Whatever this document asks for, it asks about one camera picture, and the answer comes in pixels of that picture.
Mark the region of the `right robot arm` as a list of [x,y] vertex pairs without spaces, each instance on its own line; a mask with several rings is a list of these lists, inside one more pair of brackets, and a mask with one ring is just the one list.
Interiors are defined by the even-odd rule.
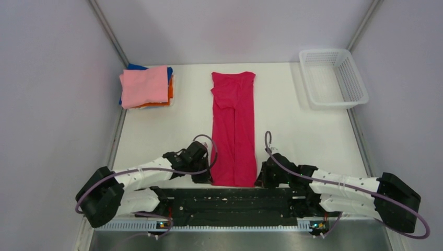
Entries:
[[369,178],[339,175],[316,166],[296,165],[275,153],[262,163],[255,185],[274,189],[284,184],[302,193],[302,199],[294,199],[290,204],[298,218],[357,214],[410,238],[416,237],[421,197],[394,174]]

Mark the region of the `magenta t shirt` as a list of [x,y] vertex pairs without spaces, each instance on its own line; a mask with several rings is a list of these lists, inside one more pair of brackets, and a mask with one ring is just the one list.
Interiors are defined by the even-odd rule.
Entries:
[[252,72],[212,73],[213,185],[251,188],[257,178]]

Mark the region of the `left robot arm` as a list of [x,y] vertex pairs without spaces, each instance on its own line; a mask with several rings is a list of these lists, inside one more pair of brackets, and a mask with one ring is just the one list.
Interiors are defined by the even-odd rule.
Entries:
[[117,171],[100,167],[77,193],[75,211],[94,228],[130,213],[161,216],[168,203],[151,189],[152,185],[185,175],[209,174],[216,162],[216,158],[209,160],[203,143],[193,141],[185,149],[167,152],[146,164]]

